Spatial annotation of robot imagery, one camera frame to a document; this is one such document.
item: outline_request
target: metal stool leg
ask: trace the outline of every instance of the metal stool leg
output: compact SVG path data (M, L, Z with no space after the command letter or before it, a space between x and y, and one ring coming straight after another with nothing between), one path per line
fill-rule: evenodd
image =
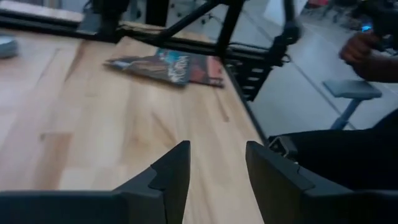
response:
M330 129L332 130L342 130L348 124L348 120L354 111L357 109L359 104L361 104L362 100L351 100L347 109L343 112L343 114L336 119Z

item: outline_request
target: white object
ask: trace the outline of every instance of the white object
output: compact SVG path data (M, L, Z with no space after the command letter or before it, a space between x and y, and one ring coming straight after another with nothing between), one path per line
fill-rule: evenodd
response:
M300 15L306 3L307 0L294 0L296 16ZM262 16L279 26L283 26L285 24L283 0L269 0Z

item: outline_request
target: blue light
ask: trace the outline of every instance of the blue light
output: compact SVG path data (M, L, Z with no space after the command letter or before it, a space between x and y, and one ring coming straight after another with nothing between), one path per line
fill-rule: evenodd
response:
M362 32L366 32L369 29L372 29L372 27L371 26L362 26Z

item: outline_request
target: black metal frame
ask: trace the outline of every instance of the black metal frame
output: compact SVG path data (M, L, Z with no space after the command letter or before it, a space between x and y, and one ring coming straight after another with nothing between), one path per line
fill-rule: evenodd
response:
M243 45L244 47L230 46L229 41L244 2L245 0L208 0L197 10L168 29L161 30L158 34L148 32L145 29L119 25L121 14L127 9L128 0L116 2L115 0L93 0L91 9L85 11L85 18L81 22L0 9L0 27L112 43L117 43L122 37L129 36L157 47L218 56L234 83L234 87L237 89L258 133L265 142L266 137L246 101L255 99L274 66L281 67L285 62L288 62L286 60L287 47L298 41L300 31L294 21L293 0L284 0L284 31L274 39L270 48L265 49L250 45ZM229 8L217 43L172 37L219 4L226 4Z

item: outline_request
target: gray stool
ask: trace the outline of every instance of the gray stool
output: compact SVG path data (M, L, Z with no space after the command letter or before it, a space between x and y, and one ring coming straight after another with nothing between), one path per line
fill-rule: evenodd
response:
M366 81L328 80L323 82L323 85L335 98L352 99L347 109L331 126L330 129L334 130L341 130L347 125L349 117L351 117L362 101L382 96L380 90L374 88Z

